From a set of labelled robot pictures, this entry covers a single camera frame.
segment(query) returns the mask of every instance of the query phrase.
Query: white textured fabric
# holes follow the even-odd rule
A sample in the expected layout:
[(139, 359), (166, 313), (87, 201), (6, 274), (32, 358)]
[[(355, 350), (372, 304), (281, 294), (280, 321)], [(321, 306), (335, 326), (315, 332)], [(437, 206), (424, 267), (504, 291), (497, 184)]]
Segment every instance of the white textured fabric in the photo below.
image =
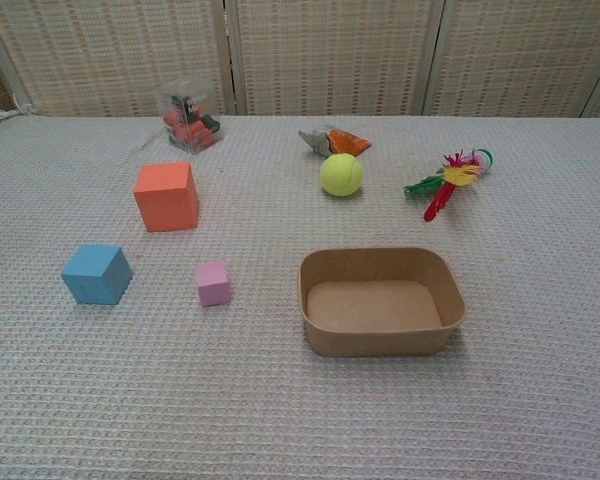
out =
[[(363, 192), (324, 195), (297, 135), (369, 138)], [(0, 479), (600, 479), (600, 120), (224, 118), (189, 157), (158, 119), (0, 126)], [(431, 224), (402, 187), (464, 147), (492, 172)], [(147, 162), (190, 159), (196, 230), (147, 233)], [(119, 305), (60, 271), (122, 245)], [(334, 359), (303, 332), (315, 249), (416, 245), (451, 265), (467, 322), (431, 357)], [(202, 308), (194, 266), (228, 263)]]

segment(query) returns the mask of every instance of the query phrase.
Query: orange cube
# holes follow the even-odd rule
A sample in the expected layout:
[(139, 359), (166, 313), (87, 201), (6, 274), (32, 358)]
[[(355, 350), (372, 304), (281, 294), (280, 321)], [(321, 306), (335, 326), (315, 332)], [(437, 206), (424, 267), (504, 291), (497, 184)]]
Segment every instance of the orange cube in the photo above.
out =
[(198, 226), (198, 193), (188, 162), (145, 165), (133, 195), (149, 232)]

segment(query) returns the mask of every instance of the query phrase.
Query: foam block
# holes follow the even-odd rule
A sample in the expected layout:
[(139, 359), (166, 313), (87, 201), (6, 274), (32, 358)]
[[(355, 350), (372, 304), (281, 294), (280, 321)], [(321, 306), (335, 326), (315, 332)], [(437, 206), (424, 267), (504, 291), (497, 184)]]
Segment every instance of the foam block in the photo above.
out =
[(188, 162), (145, 165), (133, 195), (149, 232), (198, 226), (198, 193)]
[(62, 270), (62, 279), (79, 303), (115, 305), (131, 268), (117, 245), (82, 245)]
[(204, 307), (227, 303), (231, 300), (231, 287), (224, 262), (204, 263), (196, 267), (196, 285), (200, 303)]

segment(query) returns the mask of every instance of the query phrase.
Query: tennis ball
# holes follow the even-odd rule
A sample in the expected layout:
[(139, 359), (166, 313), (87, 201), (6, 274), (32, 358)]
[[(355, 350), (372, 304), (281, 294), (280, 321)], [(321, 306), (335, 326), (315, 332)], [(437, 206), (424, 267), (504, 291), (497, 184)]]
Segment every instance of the tennis ball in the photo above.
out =
[(336, 153), (320, 167), (320, 184), (331, 195), (346, 197), (362, 184), (364, 168), (360, 161), (348, 153)]

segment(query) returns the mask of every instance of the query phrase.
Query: brown paper box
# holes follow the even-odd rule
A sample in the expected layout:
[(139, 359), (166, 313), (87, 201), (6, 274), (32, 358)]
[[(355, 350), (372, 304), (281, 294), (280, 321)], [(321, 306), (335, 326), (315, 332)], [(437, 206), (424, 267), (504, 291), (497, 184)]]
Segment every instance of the brown paper box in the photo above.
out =
[(427, 355), (466, 317), (447, 264), (421, 248), (320, 250), (300, 266), (307, 337), (321, 355)]

